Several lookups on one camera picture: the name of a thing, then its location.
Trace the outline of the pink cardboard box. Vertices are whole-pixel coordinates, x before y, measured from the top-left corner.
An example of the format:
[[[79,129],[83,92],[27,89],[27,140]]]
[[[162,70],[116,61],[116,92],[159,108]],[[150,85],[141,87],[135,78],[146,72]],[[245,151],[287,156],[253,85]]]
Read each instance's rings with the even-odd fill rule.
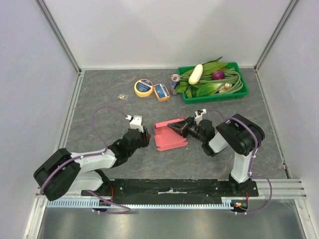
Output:
[[[186,138],[178,135],[171,128],[168,127],[169,123],[183,121],[184,118],[172,119],[162,121],[155,124],[155,143],[158,151],[167,151],[175,148],[180,148],[188,145]]]

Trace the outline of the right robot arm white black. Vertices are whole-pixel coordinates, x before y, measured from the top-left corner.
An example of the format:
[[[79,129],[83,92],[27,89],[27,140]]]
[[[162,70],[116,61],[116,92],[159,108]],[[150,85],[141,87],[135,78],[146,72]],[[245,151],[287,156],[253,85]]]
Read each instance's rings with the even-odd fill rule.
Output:
[[[252,181],[253,160],[265,139],[261,127],[240,114],[233,115],[216,127],[202,116],[169,123],[168,127],[184,138],[190,135],[202,142],[203,151],[211,157],[231,147],[234,164],[229,175],[228,190],[234,196],[246,191]]]

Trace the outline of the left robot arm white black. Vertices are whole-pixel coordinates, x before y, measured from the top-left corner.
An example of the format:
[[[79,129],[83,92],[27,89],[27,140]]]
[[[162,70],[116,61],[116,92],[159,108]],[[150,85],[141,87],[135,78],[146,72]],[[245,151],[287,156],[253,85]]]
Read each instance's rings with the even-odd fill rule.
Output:
[[[128,129],[121,139],[98,151],[83,154],[58,149],[34,172],[40,194],[49,201],[68,192],[87,189],[99,196],[106,195],[109,183],[97,171],[118,167],[126,163],[137,149],[149,146],[151,135],[145,126],[142,129]]]

